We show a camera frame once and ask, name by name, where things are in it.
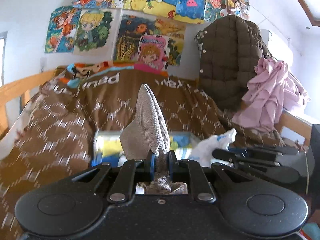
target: pink poster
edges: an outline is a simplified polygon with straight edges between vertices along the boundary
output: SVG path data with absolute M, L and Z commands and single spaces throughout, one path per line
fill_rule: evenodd
M 169 37 L 161 35 L 143 35 L 140 38 L 138 62 L 156 70 L 166 70 L 170 49 Z

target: bed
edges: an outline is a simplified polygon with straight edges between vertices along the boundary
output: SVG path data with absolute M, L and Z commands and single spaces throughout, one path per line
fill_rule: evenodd
M 215 102 L 196 88 L 196 82 L 144 71 L 132 64 L 102 66 L 84 80 L 77 79 L 74 65 L 58 70 L 0 88 L 0 138 L 1 142 L 12 140 L 14 144 L 10 152 L 0 156 L 0 230 L 6 239 L 21 234 L 14 216 L 18 198 L 33 188 L 86 169 L 95 131 L 125 128 L 134 118 L 137 93 L 143 83 L 154 92 L 169 132 L 190 131 L 204 139 L 235 128 L 236 147 L 282 145 L 280 138 L 258 136 L 232 124 Z M 30 90 L 37 86 L 41 86 L 40 92 L 30 100 Z M 30 106 L 31 114 L 27 121 L 18 119 L 27 126 L 17 135 L 19 128 L 9 129 L 5 104 L 20 96 L 22 105 Z M 284 112 L 276 129 L 281 132 L 284 126 L 306 138 L 308 145 L 311 125 Z

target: wooden bed frame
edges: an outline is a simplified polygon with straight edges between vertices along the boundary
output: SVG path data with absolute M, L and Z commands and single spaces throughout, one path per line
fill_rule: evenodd
M 9 131 L 7 113 L 5 105 L 7 102 L 17 97 L 22 97 L 22 105 L 25 106 L 30 100 L 30 90 L 44 84 L 54 77 L 54 70 L 29 76 L 0 87 L 0 139 Z M 281 133 L 283 127 L 295 131 L 305 138 L 304 145 L 309 146 L 312 124 L 293 116 L 288 112 L 283 112 L 279 123 L 275 128 Z

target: window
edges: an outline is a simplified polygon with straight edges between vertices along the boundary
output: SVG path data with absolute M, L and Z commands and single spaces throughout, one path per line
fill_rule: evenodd
M 0 87 L 3 85 L 4 47 L 7 33 L 0 33 Z

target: screw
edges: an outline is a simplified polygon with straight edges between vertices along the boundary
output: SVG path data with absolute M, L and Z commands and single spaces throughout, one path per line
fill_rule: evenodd
M 198 195 L 198 199 L 202 201 L 210 201 L 213 200 L 213 196 L 210 193 L 200 193 Z
M 159 199 L 158 200 L 158 204 L 165 204 L 165 200 L 164 199 Z
M 125 195 L 122 193 L 113 193 L 110 197 L 110 200 L 114 201 L 114 202 L 120 202 L 125 200 Z

